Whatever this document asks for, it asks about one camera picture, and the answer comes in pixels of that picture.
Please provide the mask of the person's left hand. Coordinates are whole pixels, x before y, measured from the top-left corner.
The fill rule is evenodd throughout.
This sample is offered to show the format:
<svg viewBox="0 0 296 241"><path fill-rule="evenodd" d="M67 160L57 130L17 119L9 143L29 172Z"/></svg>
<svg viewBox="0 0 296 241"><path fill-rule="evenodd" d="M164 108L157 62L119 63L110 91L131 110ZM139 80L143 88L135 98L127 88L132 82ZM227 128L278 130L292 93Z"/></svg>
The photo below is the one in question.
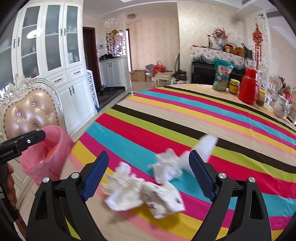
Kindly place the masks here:
<svg viewBox="0 0 296 241"><path fill-rule="evenodd" d="M17 202L17 198L16 198L16 190L14 188L14 179L12 177L12 173L14 172L13 167L7 163L7 171L8 171L8 175L7 175L7 179L6 179L6 185L7 185L7 192L6 195L11 203L12 206L14 206Z"/></svg>

